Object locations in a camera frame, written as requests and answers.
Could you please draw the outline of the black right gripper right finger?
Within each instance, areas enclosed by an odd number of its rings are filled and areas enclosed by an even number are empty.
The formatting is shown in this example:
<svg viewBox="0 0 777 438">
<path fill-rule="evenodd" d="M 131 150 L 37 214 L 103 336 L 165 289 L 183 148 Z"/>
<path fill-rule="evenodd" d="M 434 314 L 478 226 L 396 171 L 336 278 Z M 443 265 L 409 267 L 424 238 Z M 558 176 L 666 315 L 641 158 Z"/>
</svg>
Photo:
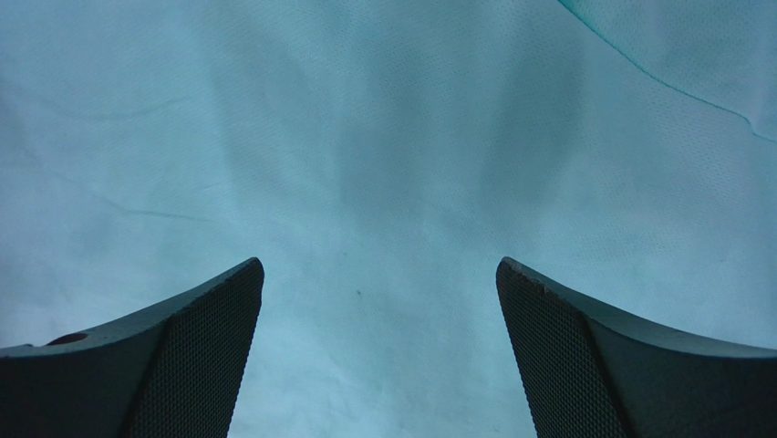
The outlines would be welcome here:
<svg viewBox="0 0 777 438">
<path fill-rule="evenodd" d="M 509 257 L 496 287 L 540 437 L 773 437 L 776 353 L 660 325 Z"/>
</svg>

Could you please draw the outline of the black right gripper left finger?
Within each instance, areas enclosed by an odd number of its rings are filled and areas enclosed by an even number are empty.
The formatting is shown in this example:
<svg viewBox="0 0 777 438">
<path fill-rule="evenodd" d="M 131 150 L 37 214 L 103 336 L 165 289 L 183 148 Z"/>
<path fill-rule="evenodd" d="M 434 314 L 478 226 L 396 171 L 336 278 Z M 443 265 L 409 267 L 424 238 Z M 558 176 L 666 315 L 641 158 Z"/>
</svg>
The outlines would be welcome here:
<svg viewBox="0 0 777 438">
<path fill-rule="evenodd" d="M 254 337 L 256 258 L 43 346 L 1 351 L 4 437 L 224 437 Z"/>
</svg>

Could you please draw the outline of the light teal t-shirt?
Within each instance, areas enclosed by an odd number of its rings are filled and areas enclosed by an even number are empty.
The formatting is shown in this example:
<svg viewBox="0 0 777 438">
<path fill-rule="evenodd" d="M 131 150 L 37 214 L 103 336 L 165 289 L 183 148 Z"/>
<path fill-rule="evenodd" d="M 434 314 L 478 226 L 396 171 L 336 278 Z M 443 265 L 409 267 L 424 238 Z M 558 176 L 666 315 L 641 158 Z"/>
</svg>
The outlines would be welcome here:
<svg viewBox="0 0 777 438">
<path fill-rule="evenodd" d="M 776 345 L 773 1 L 4 1 L 1 343 L 245 259 L 232 437 L 531 437 L 512 257 Z"/>
</svg>

